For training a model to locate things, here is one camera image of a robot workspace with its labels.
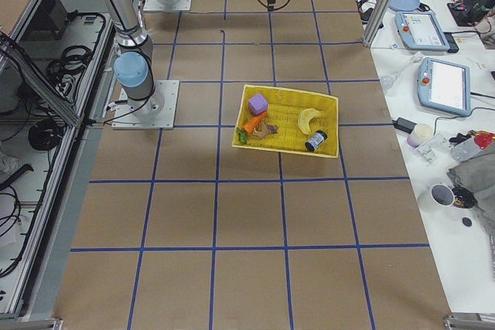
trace tablet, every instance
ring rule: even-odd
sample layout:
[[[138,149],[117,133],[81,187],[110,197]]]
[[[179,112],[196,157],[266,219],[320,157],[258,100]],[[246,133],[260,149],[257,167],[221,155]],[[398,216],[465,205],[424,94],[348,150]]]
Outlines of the tablet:
[[[409,49],[449,50],[449,42],[433,12],[397,12],[395,25],[402,42]]]
[[[425,58],[419,68],[418,98],[422,106],[468,116],[471,112],[469,67]]]

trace purple block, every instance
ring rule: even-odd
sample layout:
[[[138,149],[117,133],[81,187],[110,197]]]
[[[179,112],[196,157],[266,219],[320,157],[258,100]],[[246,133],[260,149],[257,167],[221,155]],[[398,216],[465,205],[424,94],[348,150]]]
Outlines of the purple block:
[[[249,101],[249,111],[253,115],[258,115],[262,113],[263,111],[266,111],[268,109],[268,101],[263,97],[261,93],[256,94],[253,96]]]

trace device screen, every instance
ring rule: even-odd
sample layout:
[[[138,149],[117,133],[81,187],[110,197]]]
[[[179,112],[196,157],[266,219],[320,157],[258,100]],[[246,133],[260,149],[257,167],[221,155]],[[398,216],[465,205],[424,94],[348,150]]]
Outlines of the device screen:
[[[418,46],[442,46],[442,38],[430,15],[405,13],[405,21],[409,26],[412,39]]]
[[[446,63],[432,62],[432,96],[430,101],[435,104],[465,109],[464,69]]]

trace gray cloth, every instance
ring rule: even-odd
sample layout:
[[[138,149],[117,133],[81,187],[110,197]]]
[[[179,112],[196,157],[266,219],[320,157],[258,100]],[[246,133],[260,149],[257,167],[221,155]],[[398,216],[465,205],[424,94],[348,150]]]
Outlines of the gray cloth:
[[[480,152],[447,173],[453,184],[474,194],[478,205],[474,211],[485,231],[495,235],[495,145]]]

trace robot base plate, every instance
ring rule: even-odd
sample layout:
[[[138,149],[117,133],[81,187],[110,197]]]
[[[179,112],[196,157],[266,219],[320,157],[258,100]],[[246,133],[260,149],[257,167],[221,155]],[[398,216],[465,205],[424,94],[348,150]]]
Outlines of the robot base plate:
[[[173,129],[173,122],[176,117],[177,97],[179,96],[178,80],[156,80],[156,89],[160,90],[165,98],[165,104],[157,115],[150,118],[149,121],[143,121],[133,114],[124,116],[116,121],[112,121],[113,129],[120,130],[138,130],[138,129]],[[127,94],[121,90],[119,100],[127,100]],[[117,106],[115,116],[127,114],[131,111],[127,104]]]
[[[157,12],[180,12],[190,11],[191,2],[193,0],[180,0],[174,5],[162,4],[158,0],[146,0],[144,12],[157,13]]]

